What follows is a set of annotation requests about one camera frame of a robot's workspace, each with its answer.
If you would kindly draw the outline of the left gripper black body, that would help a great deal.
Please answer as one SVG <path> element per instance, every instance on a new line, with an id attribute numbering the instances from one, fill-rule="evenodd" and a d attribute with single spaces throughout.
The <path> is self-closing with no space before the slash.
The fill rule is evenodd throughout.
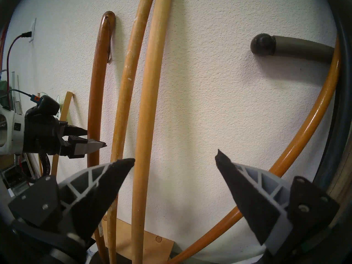
<path id="1" fill-rule="evenodd" d="M 60 109 L 59 103 L 48 95 L 38 99 L 37 105 L 25 114 L 23 152 L 48 155 L 60 155 L 65 146 L 63 136 L 67 121 L 58 120 L 55 115 Z"/>

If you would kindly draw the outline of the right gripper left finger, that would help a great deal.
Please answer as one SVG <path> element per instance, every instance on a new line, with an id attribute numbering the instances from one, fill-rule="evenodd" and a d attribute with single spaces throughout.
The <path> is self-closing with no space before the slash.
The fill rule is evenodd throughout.
<path id="1" fill-rule="evenodd" d="M 75 234 L 82 240 L 89 239 L 115 201 L 134 164 L 134 158 L 126 158 L 88 168 L 89 176 L 96 169 L 101 170 L 101 175 L 64 211 L 58 224 L 60 233 Z"/>

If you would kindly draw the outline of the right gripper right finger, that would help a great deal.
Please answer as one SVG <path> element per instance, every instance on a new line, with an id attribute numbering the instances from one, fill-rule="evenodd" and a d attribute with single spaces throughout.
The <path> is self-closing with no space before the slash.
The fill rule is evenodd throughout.
<path id="1" fill-rule="evenodd" d="M 219 149 L 215 162 L 260 245 L 264 244 L 271 255 L 277 254 L 293 230 L 285 209 L 290 184 L 268 171 L 234 163 Z"/>

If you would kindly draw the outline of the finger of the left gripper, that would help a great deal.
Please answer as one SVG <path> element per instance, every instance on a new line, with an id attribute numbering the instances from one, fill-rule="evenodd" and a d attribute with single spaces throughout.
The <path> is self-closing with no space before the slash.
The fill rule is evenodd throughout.
<path id="1" fill-rule="evenodd" d="M 68 136 L 69 150 L 67 157 L 69 159 L 84 158 L 90 154 L 107 146 L 105 142 L 94 139 L 86 139 L 79 136 Z"/>
<path id="2" fill-rule="evenodd" d="M 64 136 L 86 136 L 88 134 L 87 130 L 77 127 L 77 126 L 72 126 L 72 125 L 66 125 L 64 126 Z"/>

